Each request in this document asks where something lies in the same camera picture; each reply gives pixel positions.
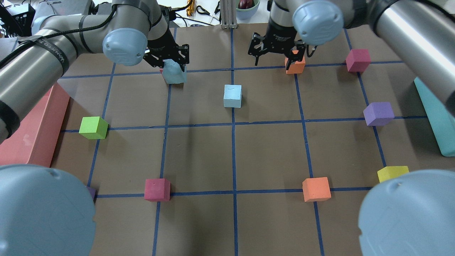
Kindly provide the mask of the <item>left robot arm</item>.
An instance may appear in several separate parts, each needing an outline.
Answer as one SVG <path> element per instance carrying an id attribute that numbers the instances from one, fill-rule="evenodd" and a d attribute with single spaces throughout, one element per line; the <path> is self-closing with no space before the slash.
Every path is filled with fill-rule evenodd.
<path id="1" fill-rule="evenodd" d="M 50 16 L 1 61 L 1 141 L 85 53 L 112 62 L 172 59 L 185 71 L 189 45 L 177 45 L 155 0 L 114 0 L 108 16 Z M 1 255 L 88 256 L 96 223 L 93 198 L 70 173 L 34 164 L 1 167 Z"/>

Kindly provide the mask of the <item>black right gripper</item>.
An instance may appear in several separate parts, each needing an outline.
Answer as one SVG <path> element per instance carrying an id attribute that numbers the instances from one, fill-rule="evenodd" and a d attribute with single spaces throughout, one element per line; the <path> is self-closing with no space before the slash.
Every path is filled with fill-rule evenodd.
<path id="1" fill-rule="evenodd" d="M 264 36 L 257 32 L 252 34 L 248 47 L 248 54 L 255 58 L 255 66 L 259 58 L 267 53 L 283 54 L 289 60 L 301 60 L 290 63 L 287 71 L 303 71 L 303 58 L 305 44 L 301 40 L 295 40 L 295 30 L 268 30 Z"/>

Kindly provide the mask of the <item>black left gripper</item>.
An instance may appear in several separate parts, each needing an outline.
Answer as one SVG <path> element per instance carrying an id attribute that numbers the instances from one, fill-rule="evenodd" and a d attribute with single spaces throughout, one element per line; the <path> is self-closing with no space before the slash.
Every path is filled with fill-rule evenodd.
<path id="1" fill-rule="evenodd" d="M 165 42 L 163 40 L 149 40 L 148 50 L 144 54 L 144 60 L 152 67 L 164 67 L 164 60 L 172 59 L 180 65 L 182 72 L 186 72 L 186 65 L 189 64 L 189 45 L 177 45 L 174 40 Z"/>

